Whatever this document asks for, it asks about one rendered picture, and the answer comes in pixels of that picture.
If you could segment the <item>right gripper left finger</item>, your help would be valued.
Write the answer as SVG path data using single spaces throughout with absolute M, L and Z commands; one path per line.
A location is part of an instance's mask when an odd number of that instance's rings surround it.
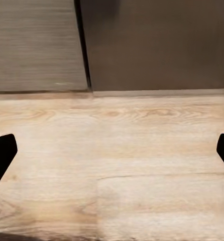
M 0 137 L 0 180 L 18 153 L 15 135 L 8 134 Z

